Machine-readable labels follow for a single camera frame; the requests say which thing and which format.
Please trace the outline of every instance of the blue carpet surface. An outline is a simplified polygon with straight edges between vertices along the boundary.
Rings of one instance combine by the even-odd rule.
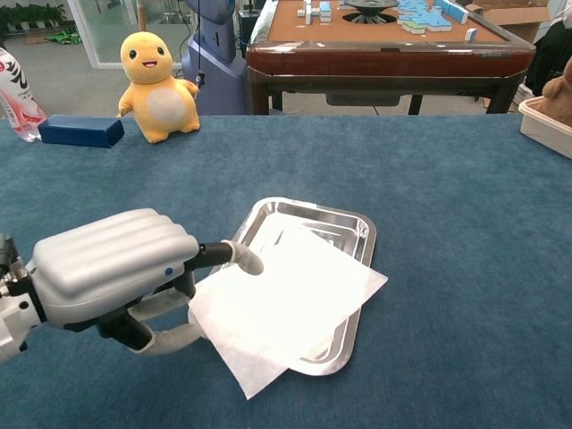
[[[520,121],[205,117],[153,146],[124,120],[112,149],[29,144],[0,122],[0,231],[25,261],[42,238],[139,207],[218,241],[286,197],[371,218],[372,267],[390,278],[342,370],[289,371],[251,401],[207,341],[148,358],[45,325],[0,366],[0,426],[571,427],[572,161]]]

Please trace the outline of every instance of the metal tray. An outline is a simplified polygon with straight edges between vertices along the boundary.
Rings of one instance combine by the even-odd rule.
[[[367,217],[316,204],[287,198],[258,201],[233,237],[255,252],[275,246],[286,227],[304,226],[336,248],[370,266],[374,253],[376,229]],[[339,371],[348,361],[356,339],[359,311],[351,315],[307,357],[290,369],[308,375],[328,375]]]

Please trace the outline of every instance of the floor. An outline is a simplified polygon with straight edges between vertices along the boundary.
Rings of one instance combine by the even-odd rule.
[[[25,37],[5,41],[26,73],[35,98],[50,114],[114,116],[129,82],[122,70],[94,70],[83,45],[26,45]],[[286,114],[407,114],[409,97],[394,107],[330,106],[323,95],[285,94]],[[472,97],[425,97],[421,114],[484,114],[483,100]]]

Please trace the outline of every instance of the robotic hand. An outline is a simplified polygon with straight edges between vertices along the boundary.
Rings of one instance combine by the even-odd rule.
[[[140,354],[182,349],[201,335],[199,326],[153,332],[142,322],[192,299],[193,270],[225,263],[253,275],[264,270],[246,246],[199,244],[152,209],[41,240],[26,266],[13,239],[0,234],[0,364],[24,351],[29,331],[43,322],[74,332],[96,326]]]

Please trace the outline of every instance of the white paper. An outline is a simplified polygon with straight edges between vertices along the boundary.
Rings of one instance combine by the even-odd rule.
[[[258,276],[236,265],[197,285],[194,318],[247,399],[332,335],[387,277],[309,230],[285,231]]]

